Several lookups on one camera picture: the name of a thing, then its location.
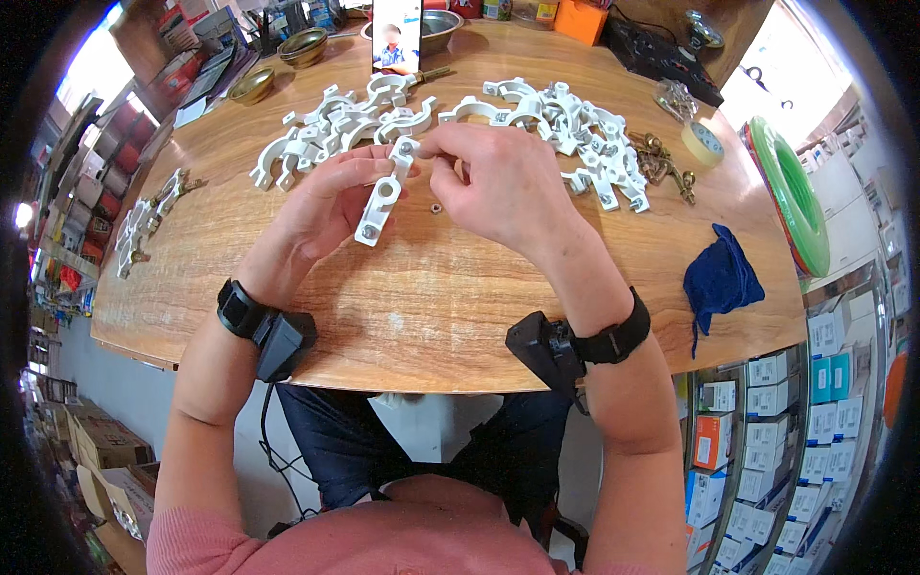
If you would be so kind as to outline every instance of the orange box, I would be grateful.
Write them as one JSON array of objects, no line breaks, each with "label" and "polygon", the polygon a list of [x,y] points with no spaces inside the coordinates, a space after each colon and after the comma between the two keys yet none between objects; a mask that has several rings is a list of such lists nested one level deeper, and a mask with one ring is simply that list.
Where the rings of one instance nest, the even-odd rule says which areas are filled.
[{"label": "orange box", "polygon": [[579,0],[559,0],[559,10],[553,29],[593,46],[601,37],[601,30],[604,29],[606,21],[606,10]]},{"label": "orange box", "polygon": [[705,469],[719,469],[729,462],[733,415],[726,413],[696,416],[693,465]]}]

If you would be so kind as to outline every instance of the person on phone screen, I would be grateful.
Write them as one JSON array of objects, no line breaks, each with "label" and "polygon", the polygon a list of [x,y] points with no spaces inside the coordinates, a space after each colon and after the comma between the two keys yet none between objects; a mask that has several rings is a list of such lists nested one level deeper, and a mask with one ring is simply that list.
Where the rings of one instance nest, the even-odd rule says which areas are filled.
[{"label": "person on phone screen", "polygon": [[412,63],[419,58],[419,51],[407,50],[400,45],[402,32],[396,25],[384,25],[383,35],[386,46],[374,55],[375,68],[399,67],[397,64]]}]

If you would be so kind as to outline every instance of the blue cloth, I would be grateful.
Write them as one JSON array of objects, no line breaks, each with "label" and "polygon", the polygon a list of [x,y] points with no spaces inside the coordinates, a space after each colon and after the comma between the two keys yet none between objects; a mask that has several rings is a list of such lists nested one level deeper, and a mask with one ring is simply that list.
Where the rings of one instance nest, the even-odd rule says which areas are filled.
[{"label": "blue cloth", "polygon": [[713,224],[712,229],[719,239],[694,259],[684,275],[684,291],[695,316],[690,351],[694,359],[697,326],[707,336],[713,314],[727,314],[765,297],[764,288],[731,230],[719,224]]}]

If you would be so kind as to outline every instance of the floor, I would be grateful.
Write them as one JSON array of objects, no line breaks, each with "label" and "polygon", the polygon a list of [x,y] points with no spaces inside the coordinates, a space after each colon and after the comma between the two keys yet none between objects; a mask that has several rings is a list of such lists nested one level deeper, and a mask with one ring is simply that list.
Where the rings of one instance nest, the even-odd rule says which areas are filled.
[{"label": "floor", "polygon": [[[166,432],[169,401],[176,375],[162,372],[101,349],[89,337],[90,319],[77,317],[70,328],[61,328],[61,374],[77,384],[80,396],[88,397],[121,420],[154,447],[159,454]],[[265,384],[256,382],[236,419],[234,465],[247,531],[264,537],[277,522],[298,515],[284,481],[272,471],[259,447],[259,421]],[[469,430],[487,420],[500,405],[497,396],[425,395],[401,398],[396,406],[372,401],[374,411],[414,461],[450,461],[469,441]],[[288,431],[277,396],[272,396],[266,418],[271,447],[293,460],[299,455]],[[573,408],[559,460],[559,508],[562,513],[590,528],[600,480],[601,442],[592,421]],[[301,505],[318,509],[316,486],[291,474]],[[572,568],[572,545],[554,534],[550,555],[566,559]]]}]

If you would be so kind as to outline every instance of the hand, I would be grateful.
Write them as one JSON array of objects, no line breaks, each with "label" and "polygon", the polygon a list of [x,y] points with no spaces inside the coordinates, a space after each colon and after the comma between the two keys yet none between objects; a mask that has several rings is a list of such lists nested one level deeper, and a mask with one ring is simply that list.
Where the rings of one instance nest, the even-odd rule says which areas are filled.
[{"label": "hand", "polygon": [[[541,269],[591,231],[565,190],[553,149],[530,133],[449,122],[422,141],[419,158],[430,157],[431,191],[451,219]],[[466,181],[454,171],[457,159]]]},{"label": "hand", "polygon": [[[250,297],[272,307],[290,303],[313,264],[354,234],[371,186],[393,172],[392,149],[369,145],[334,155],[294,186],[234,273]],[[409,172],[418,174],[417,167]]]}]

